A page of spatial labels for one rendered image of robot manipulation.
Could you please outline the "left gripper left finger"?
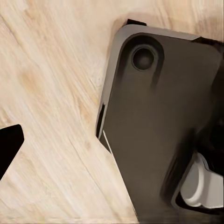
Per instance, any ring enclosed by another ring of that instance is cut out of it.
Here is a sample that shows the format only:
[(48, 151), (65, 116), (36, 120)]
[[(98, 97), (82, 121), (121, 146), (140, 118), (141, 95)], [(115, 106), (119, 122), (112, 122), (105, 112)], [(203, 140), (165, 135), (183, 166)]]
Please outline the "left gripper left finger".
[(0, 180), (24, 143), (20, 124), (0, 129)]

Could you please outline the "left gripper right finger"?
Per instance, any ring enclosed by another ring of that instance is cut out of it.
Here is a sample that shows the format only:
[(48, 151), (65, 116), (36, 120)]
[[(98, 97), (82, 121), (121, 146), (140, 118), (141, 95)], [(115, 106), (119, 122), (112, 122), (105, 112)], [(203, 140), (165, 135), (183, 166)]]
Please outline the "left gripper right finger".
[(224, 161), (224, 126), (213, 124), (209, 141)]

